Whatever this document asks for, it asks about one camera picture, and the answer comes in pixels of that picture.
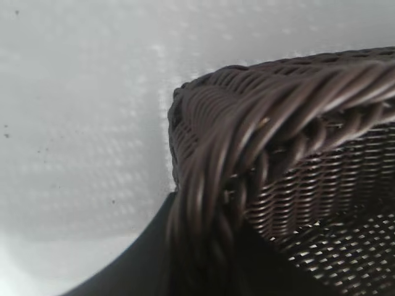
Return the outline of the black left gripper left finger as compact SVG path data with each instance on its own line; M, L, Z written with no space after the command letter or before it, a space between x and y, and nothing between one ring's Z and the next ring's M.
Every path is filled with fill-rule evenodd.
M165 232L176 194L170 193L138 238L113 262L65 295L168 295L171 275Z

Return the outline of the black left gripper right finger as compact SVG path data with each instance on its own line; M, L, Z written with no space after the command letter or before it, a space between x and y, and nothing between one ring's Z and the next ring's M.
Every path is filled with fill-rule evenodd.
M236 235L233 280L238 295L308 295L309 287L287 259L252 229Z

